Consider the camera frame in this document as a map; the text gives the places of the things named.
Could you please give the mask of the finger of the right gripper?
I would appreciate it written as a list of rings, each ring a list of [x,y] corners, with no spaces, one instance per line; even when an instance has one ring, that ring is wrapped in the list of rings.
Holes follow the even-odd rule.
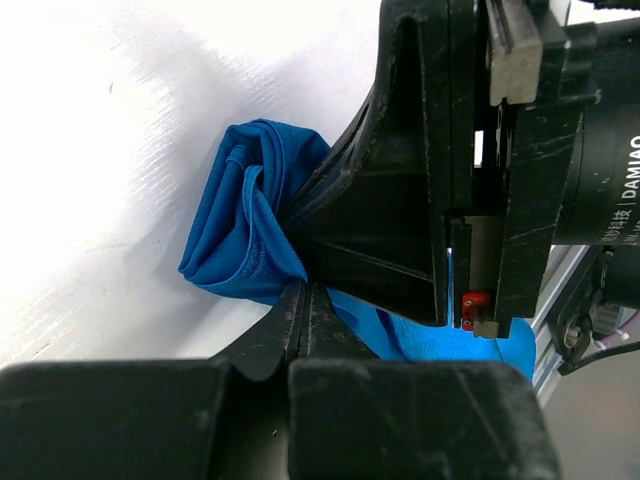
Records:
[[[479,23],[475,1],[382,2],[373,85],[283,219],[471,207]]]
[[[294,198],[294,248],[310,279],[418,324],[446,324],[423,172],[324,166]]]

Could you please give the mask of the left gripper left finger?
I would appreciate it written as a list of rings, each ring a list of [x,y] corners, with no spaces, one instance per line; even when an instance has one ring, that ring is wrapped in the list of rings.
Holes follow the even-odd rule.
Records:
[[[1,372],[5,479],[283,479],[286,369],[306,286],[209,359],[25,363]]]

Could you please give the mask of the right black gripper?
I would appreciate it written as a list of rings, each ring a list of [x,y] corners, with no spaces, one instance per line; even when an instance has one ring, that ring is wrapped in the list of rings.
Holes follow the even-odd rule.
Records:
[[[563,366],[601,310],[637,303],[639,22],[562,26],[546,1],[479,6],[472,205],[449,212],[453,328],[507,339],[535,315],[552,246],[597,255],[562,314]]]

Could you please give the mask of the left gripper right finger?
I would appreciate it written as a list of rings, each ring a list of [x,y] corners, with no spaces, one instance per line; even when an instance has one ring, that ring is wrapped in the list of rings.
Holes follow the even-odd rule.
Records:
[[[293,479],[556,479],[536,395],[498,362],[401,363],[328,354],[326,290],[302,285],[298,358],[288,368]]]

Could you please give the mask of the blue cloth napkin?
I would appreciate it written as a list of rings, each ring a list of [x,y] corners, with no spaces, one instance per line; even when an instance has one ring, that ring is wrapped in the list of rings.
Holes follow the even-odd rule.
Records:
[[[186,242],[179,271],[218,296],[272,306],[308,275],[276,215],[328,154],[316,131],[267,119],[227,128]],[[534,376],[536,339],[517,318],[507,339],[474,339],[415,324],[332,290],[338,317],[377,356],[394,361],[498,361]]]

